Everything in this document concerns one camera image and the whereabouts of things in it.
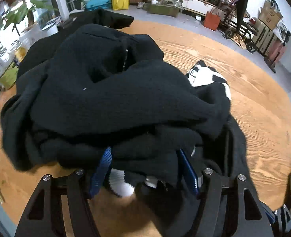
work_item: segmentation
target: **plastic bag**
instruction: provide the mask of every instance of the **plastic bag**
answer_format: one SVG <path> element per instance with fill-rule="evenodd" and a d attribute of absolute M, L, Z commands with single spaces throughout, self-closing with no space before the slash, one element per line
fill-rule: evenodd
<path fill-rule="evenodd" d="M 129 9 L 129 0 L 112 0 L 113 10 Z"/>

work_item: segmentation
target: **potted plant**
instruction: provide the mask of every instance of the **potted plant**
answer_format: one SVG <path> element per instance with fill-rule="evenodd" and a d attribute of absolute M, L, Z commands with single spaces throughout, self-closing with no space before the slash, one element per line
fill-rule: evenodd
<path fill-rule="evenodd" d="M 13 23 L 12 31 L 16 29 L 17 33 L 19 34 L 16 25 L 23 21 L 25 17 L 27 17 L 28 27 L 31 27 L 34 24 L 33 13 L 36 9 L 57 10 L 57 8 L 54 8 L 52 5 L 47 4 L 47 2 L 47 0 L 30 0 L 32 6 L 28 8 L 27 3 L 24 0 L 23 4 L 19 8 L 13 11 L 10 11 L 9 9 L 3 18 L 6 21 L 4 29 L 6 29 L 11 23 Z"/>

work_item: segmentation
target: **green leaf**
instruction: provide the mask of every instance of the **green leaf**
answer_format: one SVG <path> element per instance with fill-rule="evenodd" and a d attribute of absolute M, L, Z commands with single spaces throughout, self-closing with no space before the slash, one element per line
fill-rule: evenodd
<path fill-rule="evenodd" d="M 37 9 L 42 9 L 46 6 L 47 0 L 30 0 L 31 3 L 33 3 Z"/>
<path fill-rule="evenodd" d="M 19 12 L 18 12 L 18 15 L 16 16 L 17 18 L 17 24 L 19 24 L 21 21 L 24 20 L 24 18 L 27 16 L 28 14 L 28 7 L 27 7 L 27 4 L 24 3 L 22 6 L 20 6 L 19 8 Z"/>
<path fill-rule="evenodd" d="M 52 5 L 46 5 L 45 7 L 43 7 L 43 9 L 47 9 L 49 11 L 56 10 Z"/>
<path fill-rule="evenodd" d="M 12 22 L 10 22 L 9 20 L 7 20 L 7 21 L 6 21 L 6 24 L 5 24 L 5 26 L 4 26 L 4 30 L 5 30 L 6 28 L 8 28 L 9 25 L 10 25 L 11 23 L 12 23 Z"/>

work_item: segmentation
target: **pile of black clothes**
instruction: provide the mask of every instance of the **pile of black clothes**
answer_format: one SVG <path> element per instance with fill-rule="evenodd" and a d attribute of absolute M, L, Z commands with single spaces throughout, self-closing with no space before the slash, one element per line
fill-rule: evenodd
<path fill-rule="evenodd" d="M 122 17 L 128 24 L 120 27 L 133 20 Z M 162 190 L 143 186 L 141 193 L 169 237 L 189 232 L 200 203 L 179 174 L 176 151 L 191 157 L 196 170 L 249 177 L 246 140 L 230 115 L 225 80 L 214 69 L 208 68 L 215 73 L 210 84 L 192 85 L 189 75 L 163 61 L 148 35 L 98 24 L 48 40 L 28 52 L 17 94 L 1 112 L 3 148 L 16 169 L 50 161 L 94 169 L 111 147 L 111 167 L 125 171 L 125 182 L 136 186 L 152 176 L 164 183 Z M 225 204 L 223 198 L 215 236 L 221 236 Z"/>

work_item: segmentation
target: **suitcase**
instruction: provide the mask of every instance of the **suitcase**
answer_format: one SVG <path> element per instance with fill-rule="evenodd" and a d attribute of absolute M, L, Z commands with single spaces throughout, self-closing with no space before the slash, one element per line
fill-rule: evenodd
<path fill-rule="evenodd" d="M 264 42 L 267 34 L 269 33 L 270 29 L 267 25 L 265 25 L 262 21 L 257 19 L 254 27 L 259 31 L 257 36 L 252 37 L 252 41 L 256 44 L 257 48 L 260 49 L 262 43 Z"/>
<path fill-rule="evenodd" d="M 111 8 L 112 0 L 89 0 L 86 4 L 86 9 L 89 11 L 96 10 L 97 8 Z"/>
<path fill-rule="evenodd" d="M 266 38 L 264 39 L 259 52 L 262 55 L 267 56 L 268 55 L 268 51 L 269 51 L 269 47 L 271 46 L 271 44 L 276 41 L 277 36 L 276 34 L 274 34 L 271 30 L 268 32 L 268 34 L 266 35 Z"/>

